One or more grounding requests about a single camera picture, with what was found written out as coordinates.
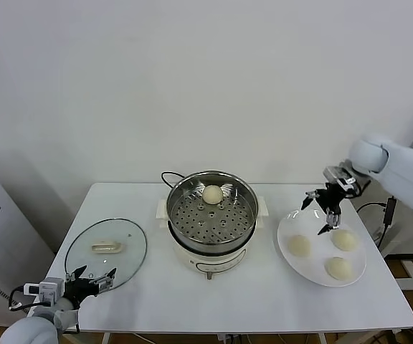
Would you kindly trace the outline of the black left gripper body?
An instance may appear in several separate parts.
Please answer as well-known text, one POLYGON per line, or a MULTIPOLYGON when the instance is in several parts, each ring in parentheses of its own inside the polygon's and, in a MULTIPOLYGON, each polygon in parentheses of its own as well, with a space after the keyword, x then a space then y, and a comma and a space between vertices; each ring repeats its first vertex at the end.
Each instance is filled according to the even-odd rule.
POLYGON ((89 296, 97 296, 99 286, 90 281, 90 279, 76 279, 65 283, 63 297, 71 302, 74 308, 80 308, 82 301, 89 296))

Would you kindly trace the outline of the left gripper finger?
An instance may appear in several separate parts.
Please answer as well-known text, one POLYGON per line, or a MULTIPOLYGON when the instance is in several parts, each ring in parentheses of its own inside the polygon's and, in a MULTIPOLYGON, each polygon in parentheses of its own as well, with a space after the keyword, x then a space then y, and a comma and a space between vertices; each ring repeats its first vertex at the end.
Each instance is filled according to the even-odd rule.
POLYGON ((93 280, 93 284, 98 287, 98 292, 106 292, 113 287, 115 273, 116 268, 93 280))
POLYGON ((82 275, 82 273, 85 271, 86 268, 87 266, 84 265, 82 267, 78 267, 73 272, 68 272, 66 274, 66 283, 74 282, 76 279, 80 278, 80 276, 82 275))

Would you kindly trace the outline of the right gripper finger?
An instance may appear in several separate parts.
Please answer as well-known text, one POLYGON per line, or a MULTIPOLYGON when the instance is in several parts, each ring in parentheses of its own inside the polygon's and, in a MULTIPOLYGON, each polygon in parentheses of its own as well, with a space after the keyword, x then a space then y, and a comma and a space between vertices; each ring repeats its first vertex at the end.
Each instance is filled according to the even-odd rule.
POLYGON ((341 214, 337 214, 334 211, 328 211, 326 213, 326 224, 318 232, 318 235, 328 233, 339 227, 341 222, 341 214))
POLYGON ((311 204, 313 201, 315 201, 315 202, 317 203, 317 205, 319 205, 320 207, 322 207, 321 204, 320 204, 320 201, 318 200, 320 196, 321 196, 321 194, 320 194, 319 191, 309 191, 309 192, 306 192, 306 193, 305 193, 305 198, 304 198, 304 200, 303 200, 303 202, 302 202, 301 209, 302 209, 302 210, 305 210, 306 208, 308 208, 308 207, 310 206, 310 204, 311 204))

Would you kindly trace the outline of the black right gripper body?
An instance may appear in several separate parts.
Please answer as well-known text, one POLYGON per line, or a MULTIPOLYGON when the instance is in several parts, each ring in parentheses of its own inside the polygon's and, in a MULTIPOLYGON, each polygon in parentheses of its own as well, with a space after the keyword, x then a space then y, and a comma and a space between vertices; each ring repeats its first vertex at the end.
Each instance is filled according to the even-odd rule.
POLYGON ((347 196, 338 184, 326 183, 325 188, 317 189, 317 203, 323 211, 339 211, 340 202, 347 196))

